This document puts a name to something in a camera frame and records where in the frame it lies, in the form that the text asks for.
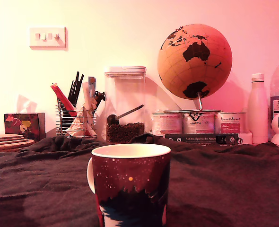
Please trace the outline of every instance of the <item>cork globe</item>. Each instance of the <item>cork globe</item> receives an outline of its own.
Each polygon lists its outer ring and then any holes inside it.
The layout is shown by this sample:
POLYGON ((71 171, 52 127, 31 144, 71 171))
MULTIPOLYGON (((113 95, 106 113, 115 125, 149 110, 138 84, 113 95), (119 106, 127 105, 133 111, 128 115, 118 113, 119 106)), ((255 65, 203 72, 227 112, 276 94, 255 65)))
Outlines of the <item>cork globe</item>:
POLYGON ((185 99, 212 95, 227 80, 232 52, 225 37, 202 24, 182 26, 162 44, 157 70, 164 86, 185 99))

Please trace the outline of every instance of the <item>scoop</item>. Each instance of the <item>scoop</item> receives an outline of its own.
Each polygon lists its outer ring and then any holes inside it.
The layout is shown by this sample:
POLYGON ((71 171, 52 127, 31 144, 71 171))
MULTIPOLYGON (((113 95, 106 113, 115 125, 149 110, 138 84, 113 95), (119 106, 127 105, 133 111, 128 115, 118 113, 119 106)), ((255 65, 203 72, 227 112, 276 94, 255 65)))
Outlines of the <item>scoop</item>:
POLYGON ((120 123, 120 121, 119 121, 119 119, 121 118, 121 117, 124 117, 124 116, 126 116, 126 115, 128 115, 128 114, 130 114, 130 113, 132 113, 132 112, 134 112, 134 111, 137 111, 137 110, 139 110, 140 108, 142 108, 144 105, 140 105, 140 106, 138 106, 138 107, 136 107, 136 108, 134 108, 134 109, 132 109, 132 110, 129 110, 128 112, 126 112, 126 113, 123 113, 122 115, 120 115, 120 116, 116 116, 115 114, 111 114, 111 115, 109 115, 108 117, 107 117, 107 124, 110 126, 111 124, 119 124, 120 123))

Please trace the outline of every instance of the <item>floral tissue box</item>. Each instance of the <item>floral tissue box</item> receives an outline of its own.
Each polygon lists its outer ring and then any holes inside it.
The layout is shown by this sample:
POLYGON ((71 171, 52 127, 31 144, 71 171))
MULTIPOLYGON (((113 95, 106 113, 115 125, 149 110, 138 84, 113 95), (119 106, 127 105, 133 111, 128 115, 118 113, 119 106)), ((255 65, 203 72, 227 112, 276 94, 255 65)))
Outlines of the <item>floral tissue box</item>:
POLYGON ((5 134, 19 134, 35 142, 46 138, 45 113, 4 114, 5 134))

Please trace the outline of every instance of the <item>paint tin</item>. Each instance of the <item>paint tin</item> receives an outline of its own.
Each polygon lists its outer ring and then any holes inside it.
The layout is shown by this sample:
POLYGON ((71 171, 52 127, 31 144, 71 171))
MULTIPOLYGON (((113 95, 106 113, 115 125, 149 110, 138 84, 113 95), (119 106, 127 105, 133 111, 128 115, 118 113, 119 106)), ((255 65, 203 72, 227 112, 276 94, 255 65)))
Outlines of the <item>paint tin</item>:
POLYGON ((181 113, 153 113, 152 122, 153 135, 164 136, 183 132, 181 113))
POLYGON ((215 133, 248 133, 245 112, 220 112, 215 116, 215 133))
POLYGON ((220 110, 183 113, 184 134, 213 134, 214 118, 220 110))

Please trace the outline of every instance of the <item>glass jar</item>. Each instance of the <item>glass jar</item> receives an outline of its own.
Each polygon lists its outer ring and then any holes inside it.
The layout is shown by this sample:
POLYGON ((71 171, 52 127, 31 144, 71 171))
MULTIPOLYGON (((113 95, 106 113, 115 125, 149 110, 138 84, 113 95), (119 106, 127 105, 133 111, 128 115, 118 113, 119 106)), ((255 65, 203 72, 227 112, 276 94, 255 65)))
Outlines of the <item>glass jar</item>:
POLYGON ((145 133, 146 67, 105 69, 106 140, 128 143, 145 133))

